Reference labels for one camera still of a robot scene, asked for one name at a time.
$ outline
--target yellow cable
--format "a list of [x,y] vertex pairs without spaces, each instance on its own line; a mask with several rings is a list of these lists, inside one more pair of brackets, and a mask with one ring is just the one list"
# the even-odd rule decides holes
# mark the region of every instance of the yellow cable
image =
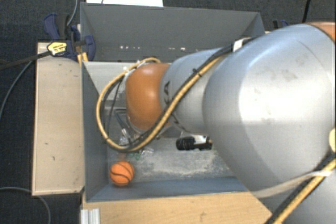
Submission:
[[[323,171],[331,171],[336,167],[336,158],[331,160]],[[298,205],[322,182],[324,176],[316,176],[304,187],[297,196],[288,204],[282,213],[274,220],[273,224],[281,224],[298,207]]]
[[101,94],[99,95],[98,97],[98,101],[97,101],[97,105],[96,105],[96,120],[97,120],[97,124],[98,124],[98,128],[102,134],[102,136],[104,137],[105,141],[111,146],[111,147],[114,147],[116,149],[119,149],[119,150],[126,150],[128,147],[127,146],[121,146],[121,145],[118,145],[116,144],[115,142],[113,142],[108,134],[106,133],[103,125],[102,125],[102,122],[100,120],[100,106],[101,106],[101,101],[104,97],[104,95],[106,94],[106,92],[109,90],[109,88],[114,84],[116,83],[118,80],[120,80],[121,78],[123,78],[129,71],[137,68],[139,65],[141,65],[142,63],[145,63],[145,62],[149,62],[149,61],[153,61],[153,62],[160,62],[160,60],[154,58],[154,57],[150,57],[150,58],[146,58],[146,59],[143,59],[141,60],[140,62],[137,62],[133,65],[131,65],[127,70],[125,70],[123,73],[119,74],[117,77],[115,77],[113,80],[111,80],[109,82],[109,84],[107,84],[105,86],[105,88],[102,90]]
[[146,146],[152,139],[158,134],[160,129],[163,125],[167,122],[170,115],[173,113],[175,107],[178,105],[182,97],[186,94],[186,92],[200,79],[200,77],[207,72],[218,60],[220,57],[216,58],[215,60],[211,61],[208,65],[206,65],[198,74],[196,74],[176,95],[170,106],[167,108],[166,112],[164,113],[161,121],[155,126],[154,130],[150,133],[146,139],[139,144],[138,146],[131,149],[131,151],[137,151]]
[[97,123],[98,123],[98,128],[104,137],[105,141],[113,148],[118,149],[118,150],[126,150],[127,152],[133,152],[133,151],[138,151],[144,146],[146,146],[148,143],[152,141],[152,139],[159,133],[160,129],[163,127],[163,125],[167,122],[168,118],[170,115],[173,113],[175,107],[178,105],[182,97],[186,94],[186,92],[200,79],[200,77],[205,74],[216,62],[219,61],[221,57],[218,57],[208,63],[198,74],[196,74],[180,91],[177,93],[176,97],[172,100],[170,106],[167,108],[165,111],[164,115],[162,116],[160,122],[155,126],[154,130],[145,138],[144,141],[142,141],[138,146],[133,147],[129,149],[128,146],[121,146],[118,145],[117,143],[113,142],[112,139],[108,136],[106,131],[104,130],[101,120],[100,120],[100,105],[103,96],[107,92],[107,90],[112,86],[114,83],[116,83],[119,79],[121,79],[129,70],[132,70],[136,68],[140,63],[145,62],[145,61],[153,61],[153,59],[157,60],[156,58],[148,58],[144,59],[140,63],[137,63],[133,66],[131,66],[127,71],[121,73],[117,77],[115,77],[108,85],[105,86],[103,91],[101,92],[98,101],[97,101],[97,106],[96,106],[96,118],[97,118]]

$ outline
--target gray bin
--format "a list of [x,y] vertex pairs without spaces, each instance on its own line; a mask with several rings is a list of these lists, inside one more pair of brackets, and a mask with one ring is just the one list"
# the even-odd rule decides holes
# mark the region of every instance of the gray bin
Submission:
[[[128,154],[126,159],[135,167],[134,180],[126,187],[114,186],[109,167],[120,156],[101,138],[95,109],[102,88],[124,66],[147,56],[172,62],[241,37],[263,35],[258,13],[81,3],[81,32],[93,35],[97,46],[94,61],[82,66],[87,202],[246,191],[215,148],[178,151],[175,129],[148,146],[152,153],[145,151],[138,160]],[[123,92],[121,87],[116,107],[124,107]],[[110,132],[120,132],[114,118]]]

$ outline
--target orange ball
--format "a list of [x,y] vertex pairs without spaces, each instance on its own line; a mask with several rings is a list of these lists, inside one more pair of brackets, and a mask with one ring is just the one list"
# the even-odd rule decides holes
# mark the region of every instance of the orange ball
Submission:
[[126,186],[134,177],[134,167],[127,161],[119,161],[111,165],[110,177],[117,186]]

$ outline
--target black carpet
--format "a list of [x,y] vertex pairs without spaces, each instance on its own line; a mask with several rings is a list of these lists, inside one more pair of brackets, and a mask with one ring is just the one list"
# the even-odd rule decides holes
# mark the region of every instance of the black carpet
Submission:
[[[165,6],[260,12],[265,29],[274,19],[290,24],[302,20],[306,0],[163,0]],[[42,19],[49,13],[72,13],[75,0],[0,0],[0,59],[31,56],[39,40],[49,39]],[[311,0],[307,21],[335,21],[335,0]],[[74,23],[79,23],[79,13]],[[0,71],[0,103],[21,68]],[[34,127],[34,66],[11,93],[0,122],[0,187],[30,189]],[[46,197],[51,223],[79,222],[79,195]],[[47,223],[46,209],[38,199],[18,191],[0,192],[0,223]]]

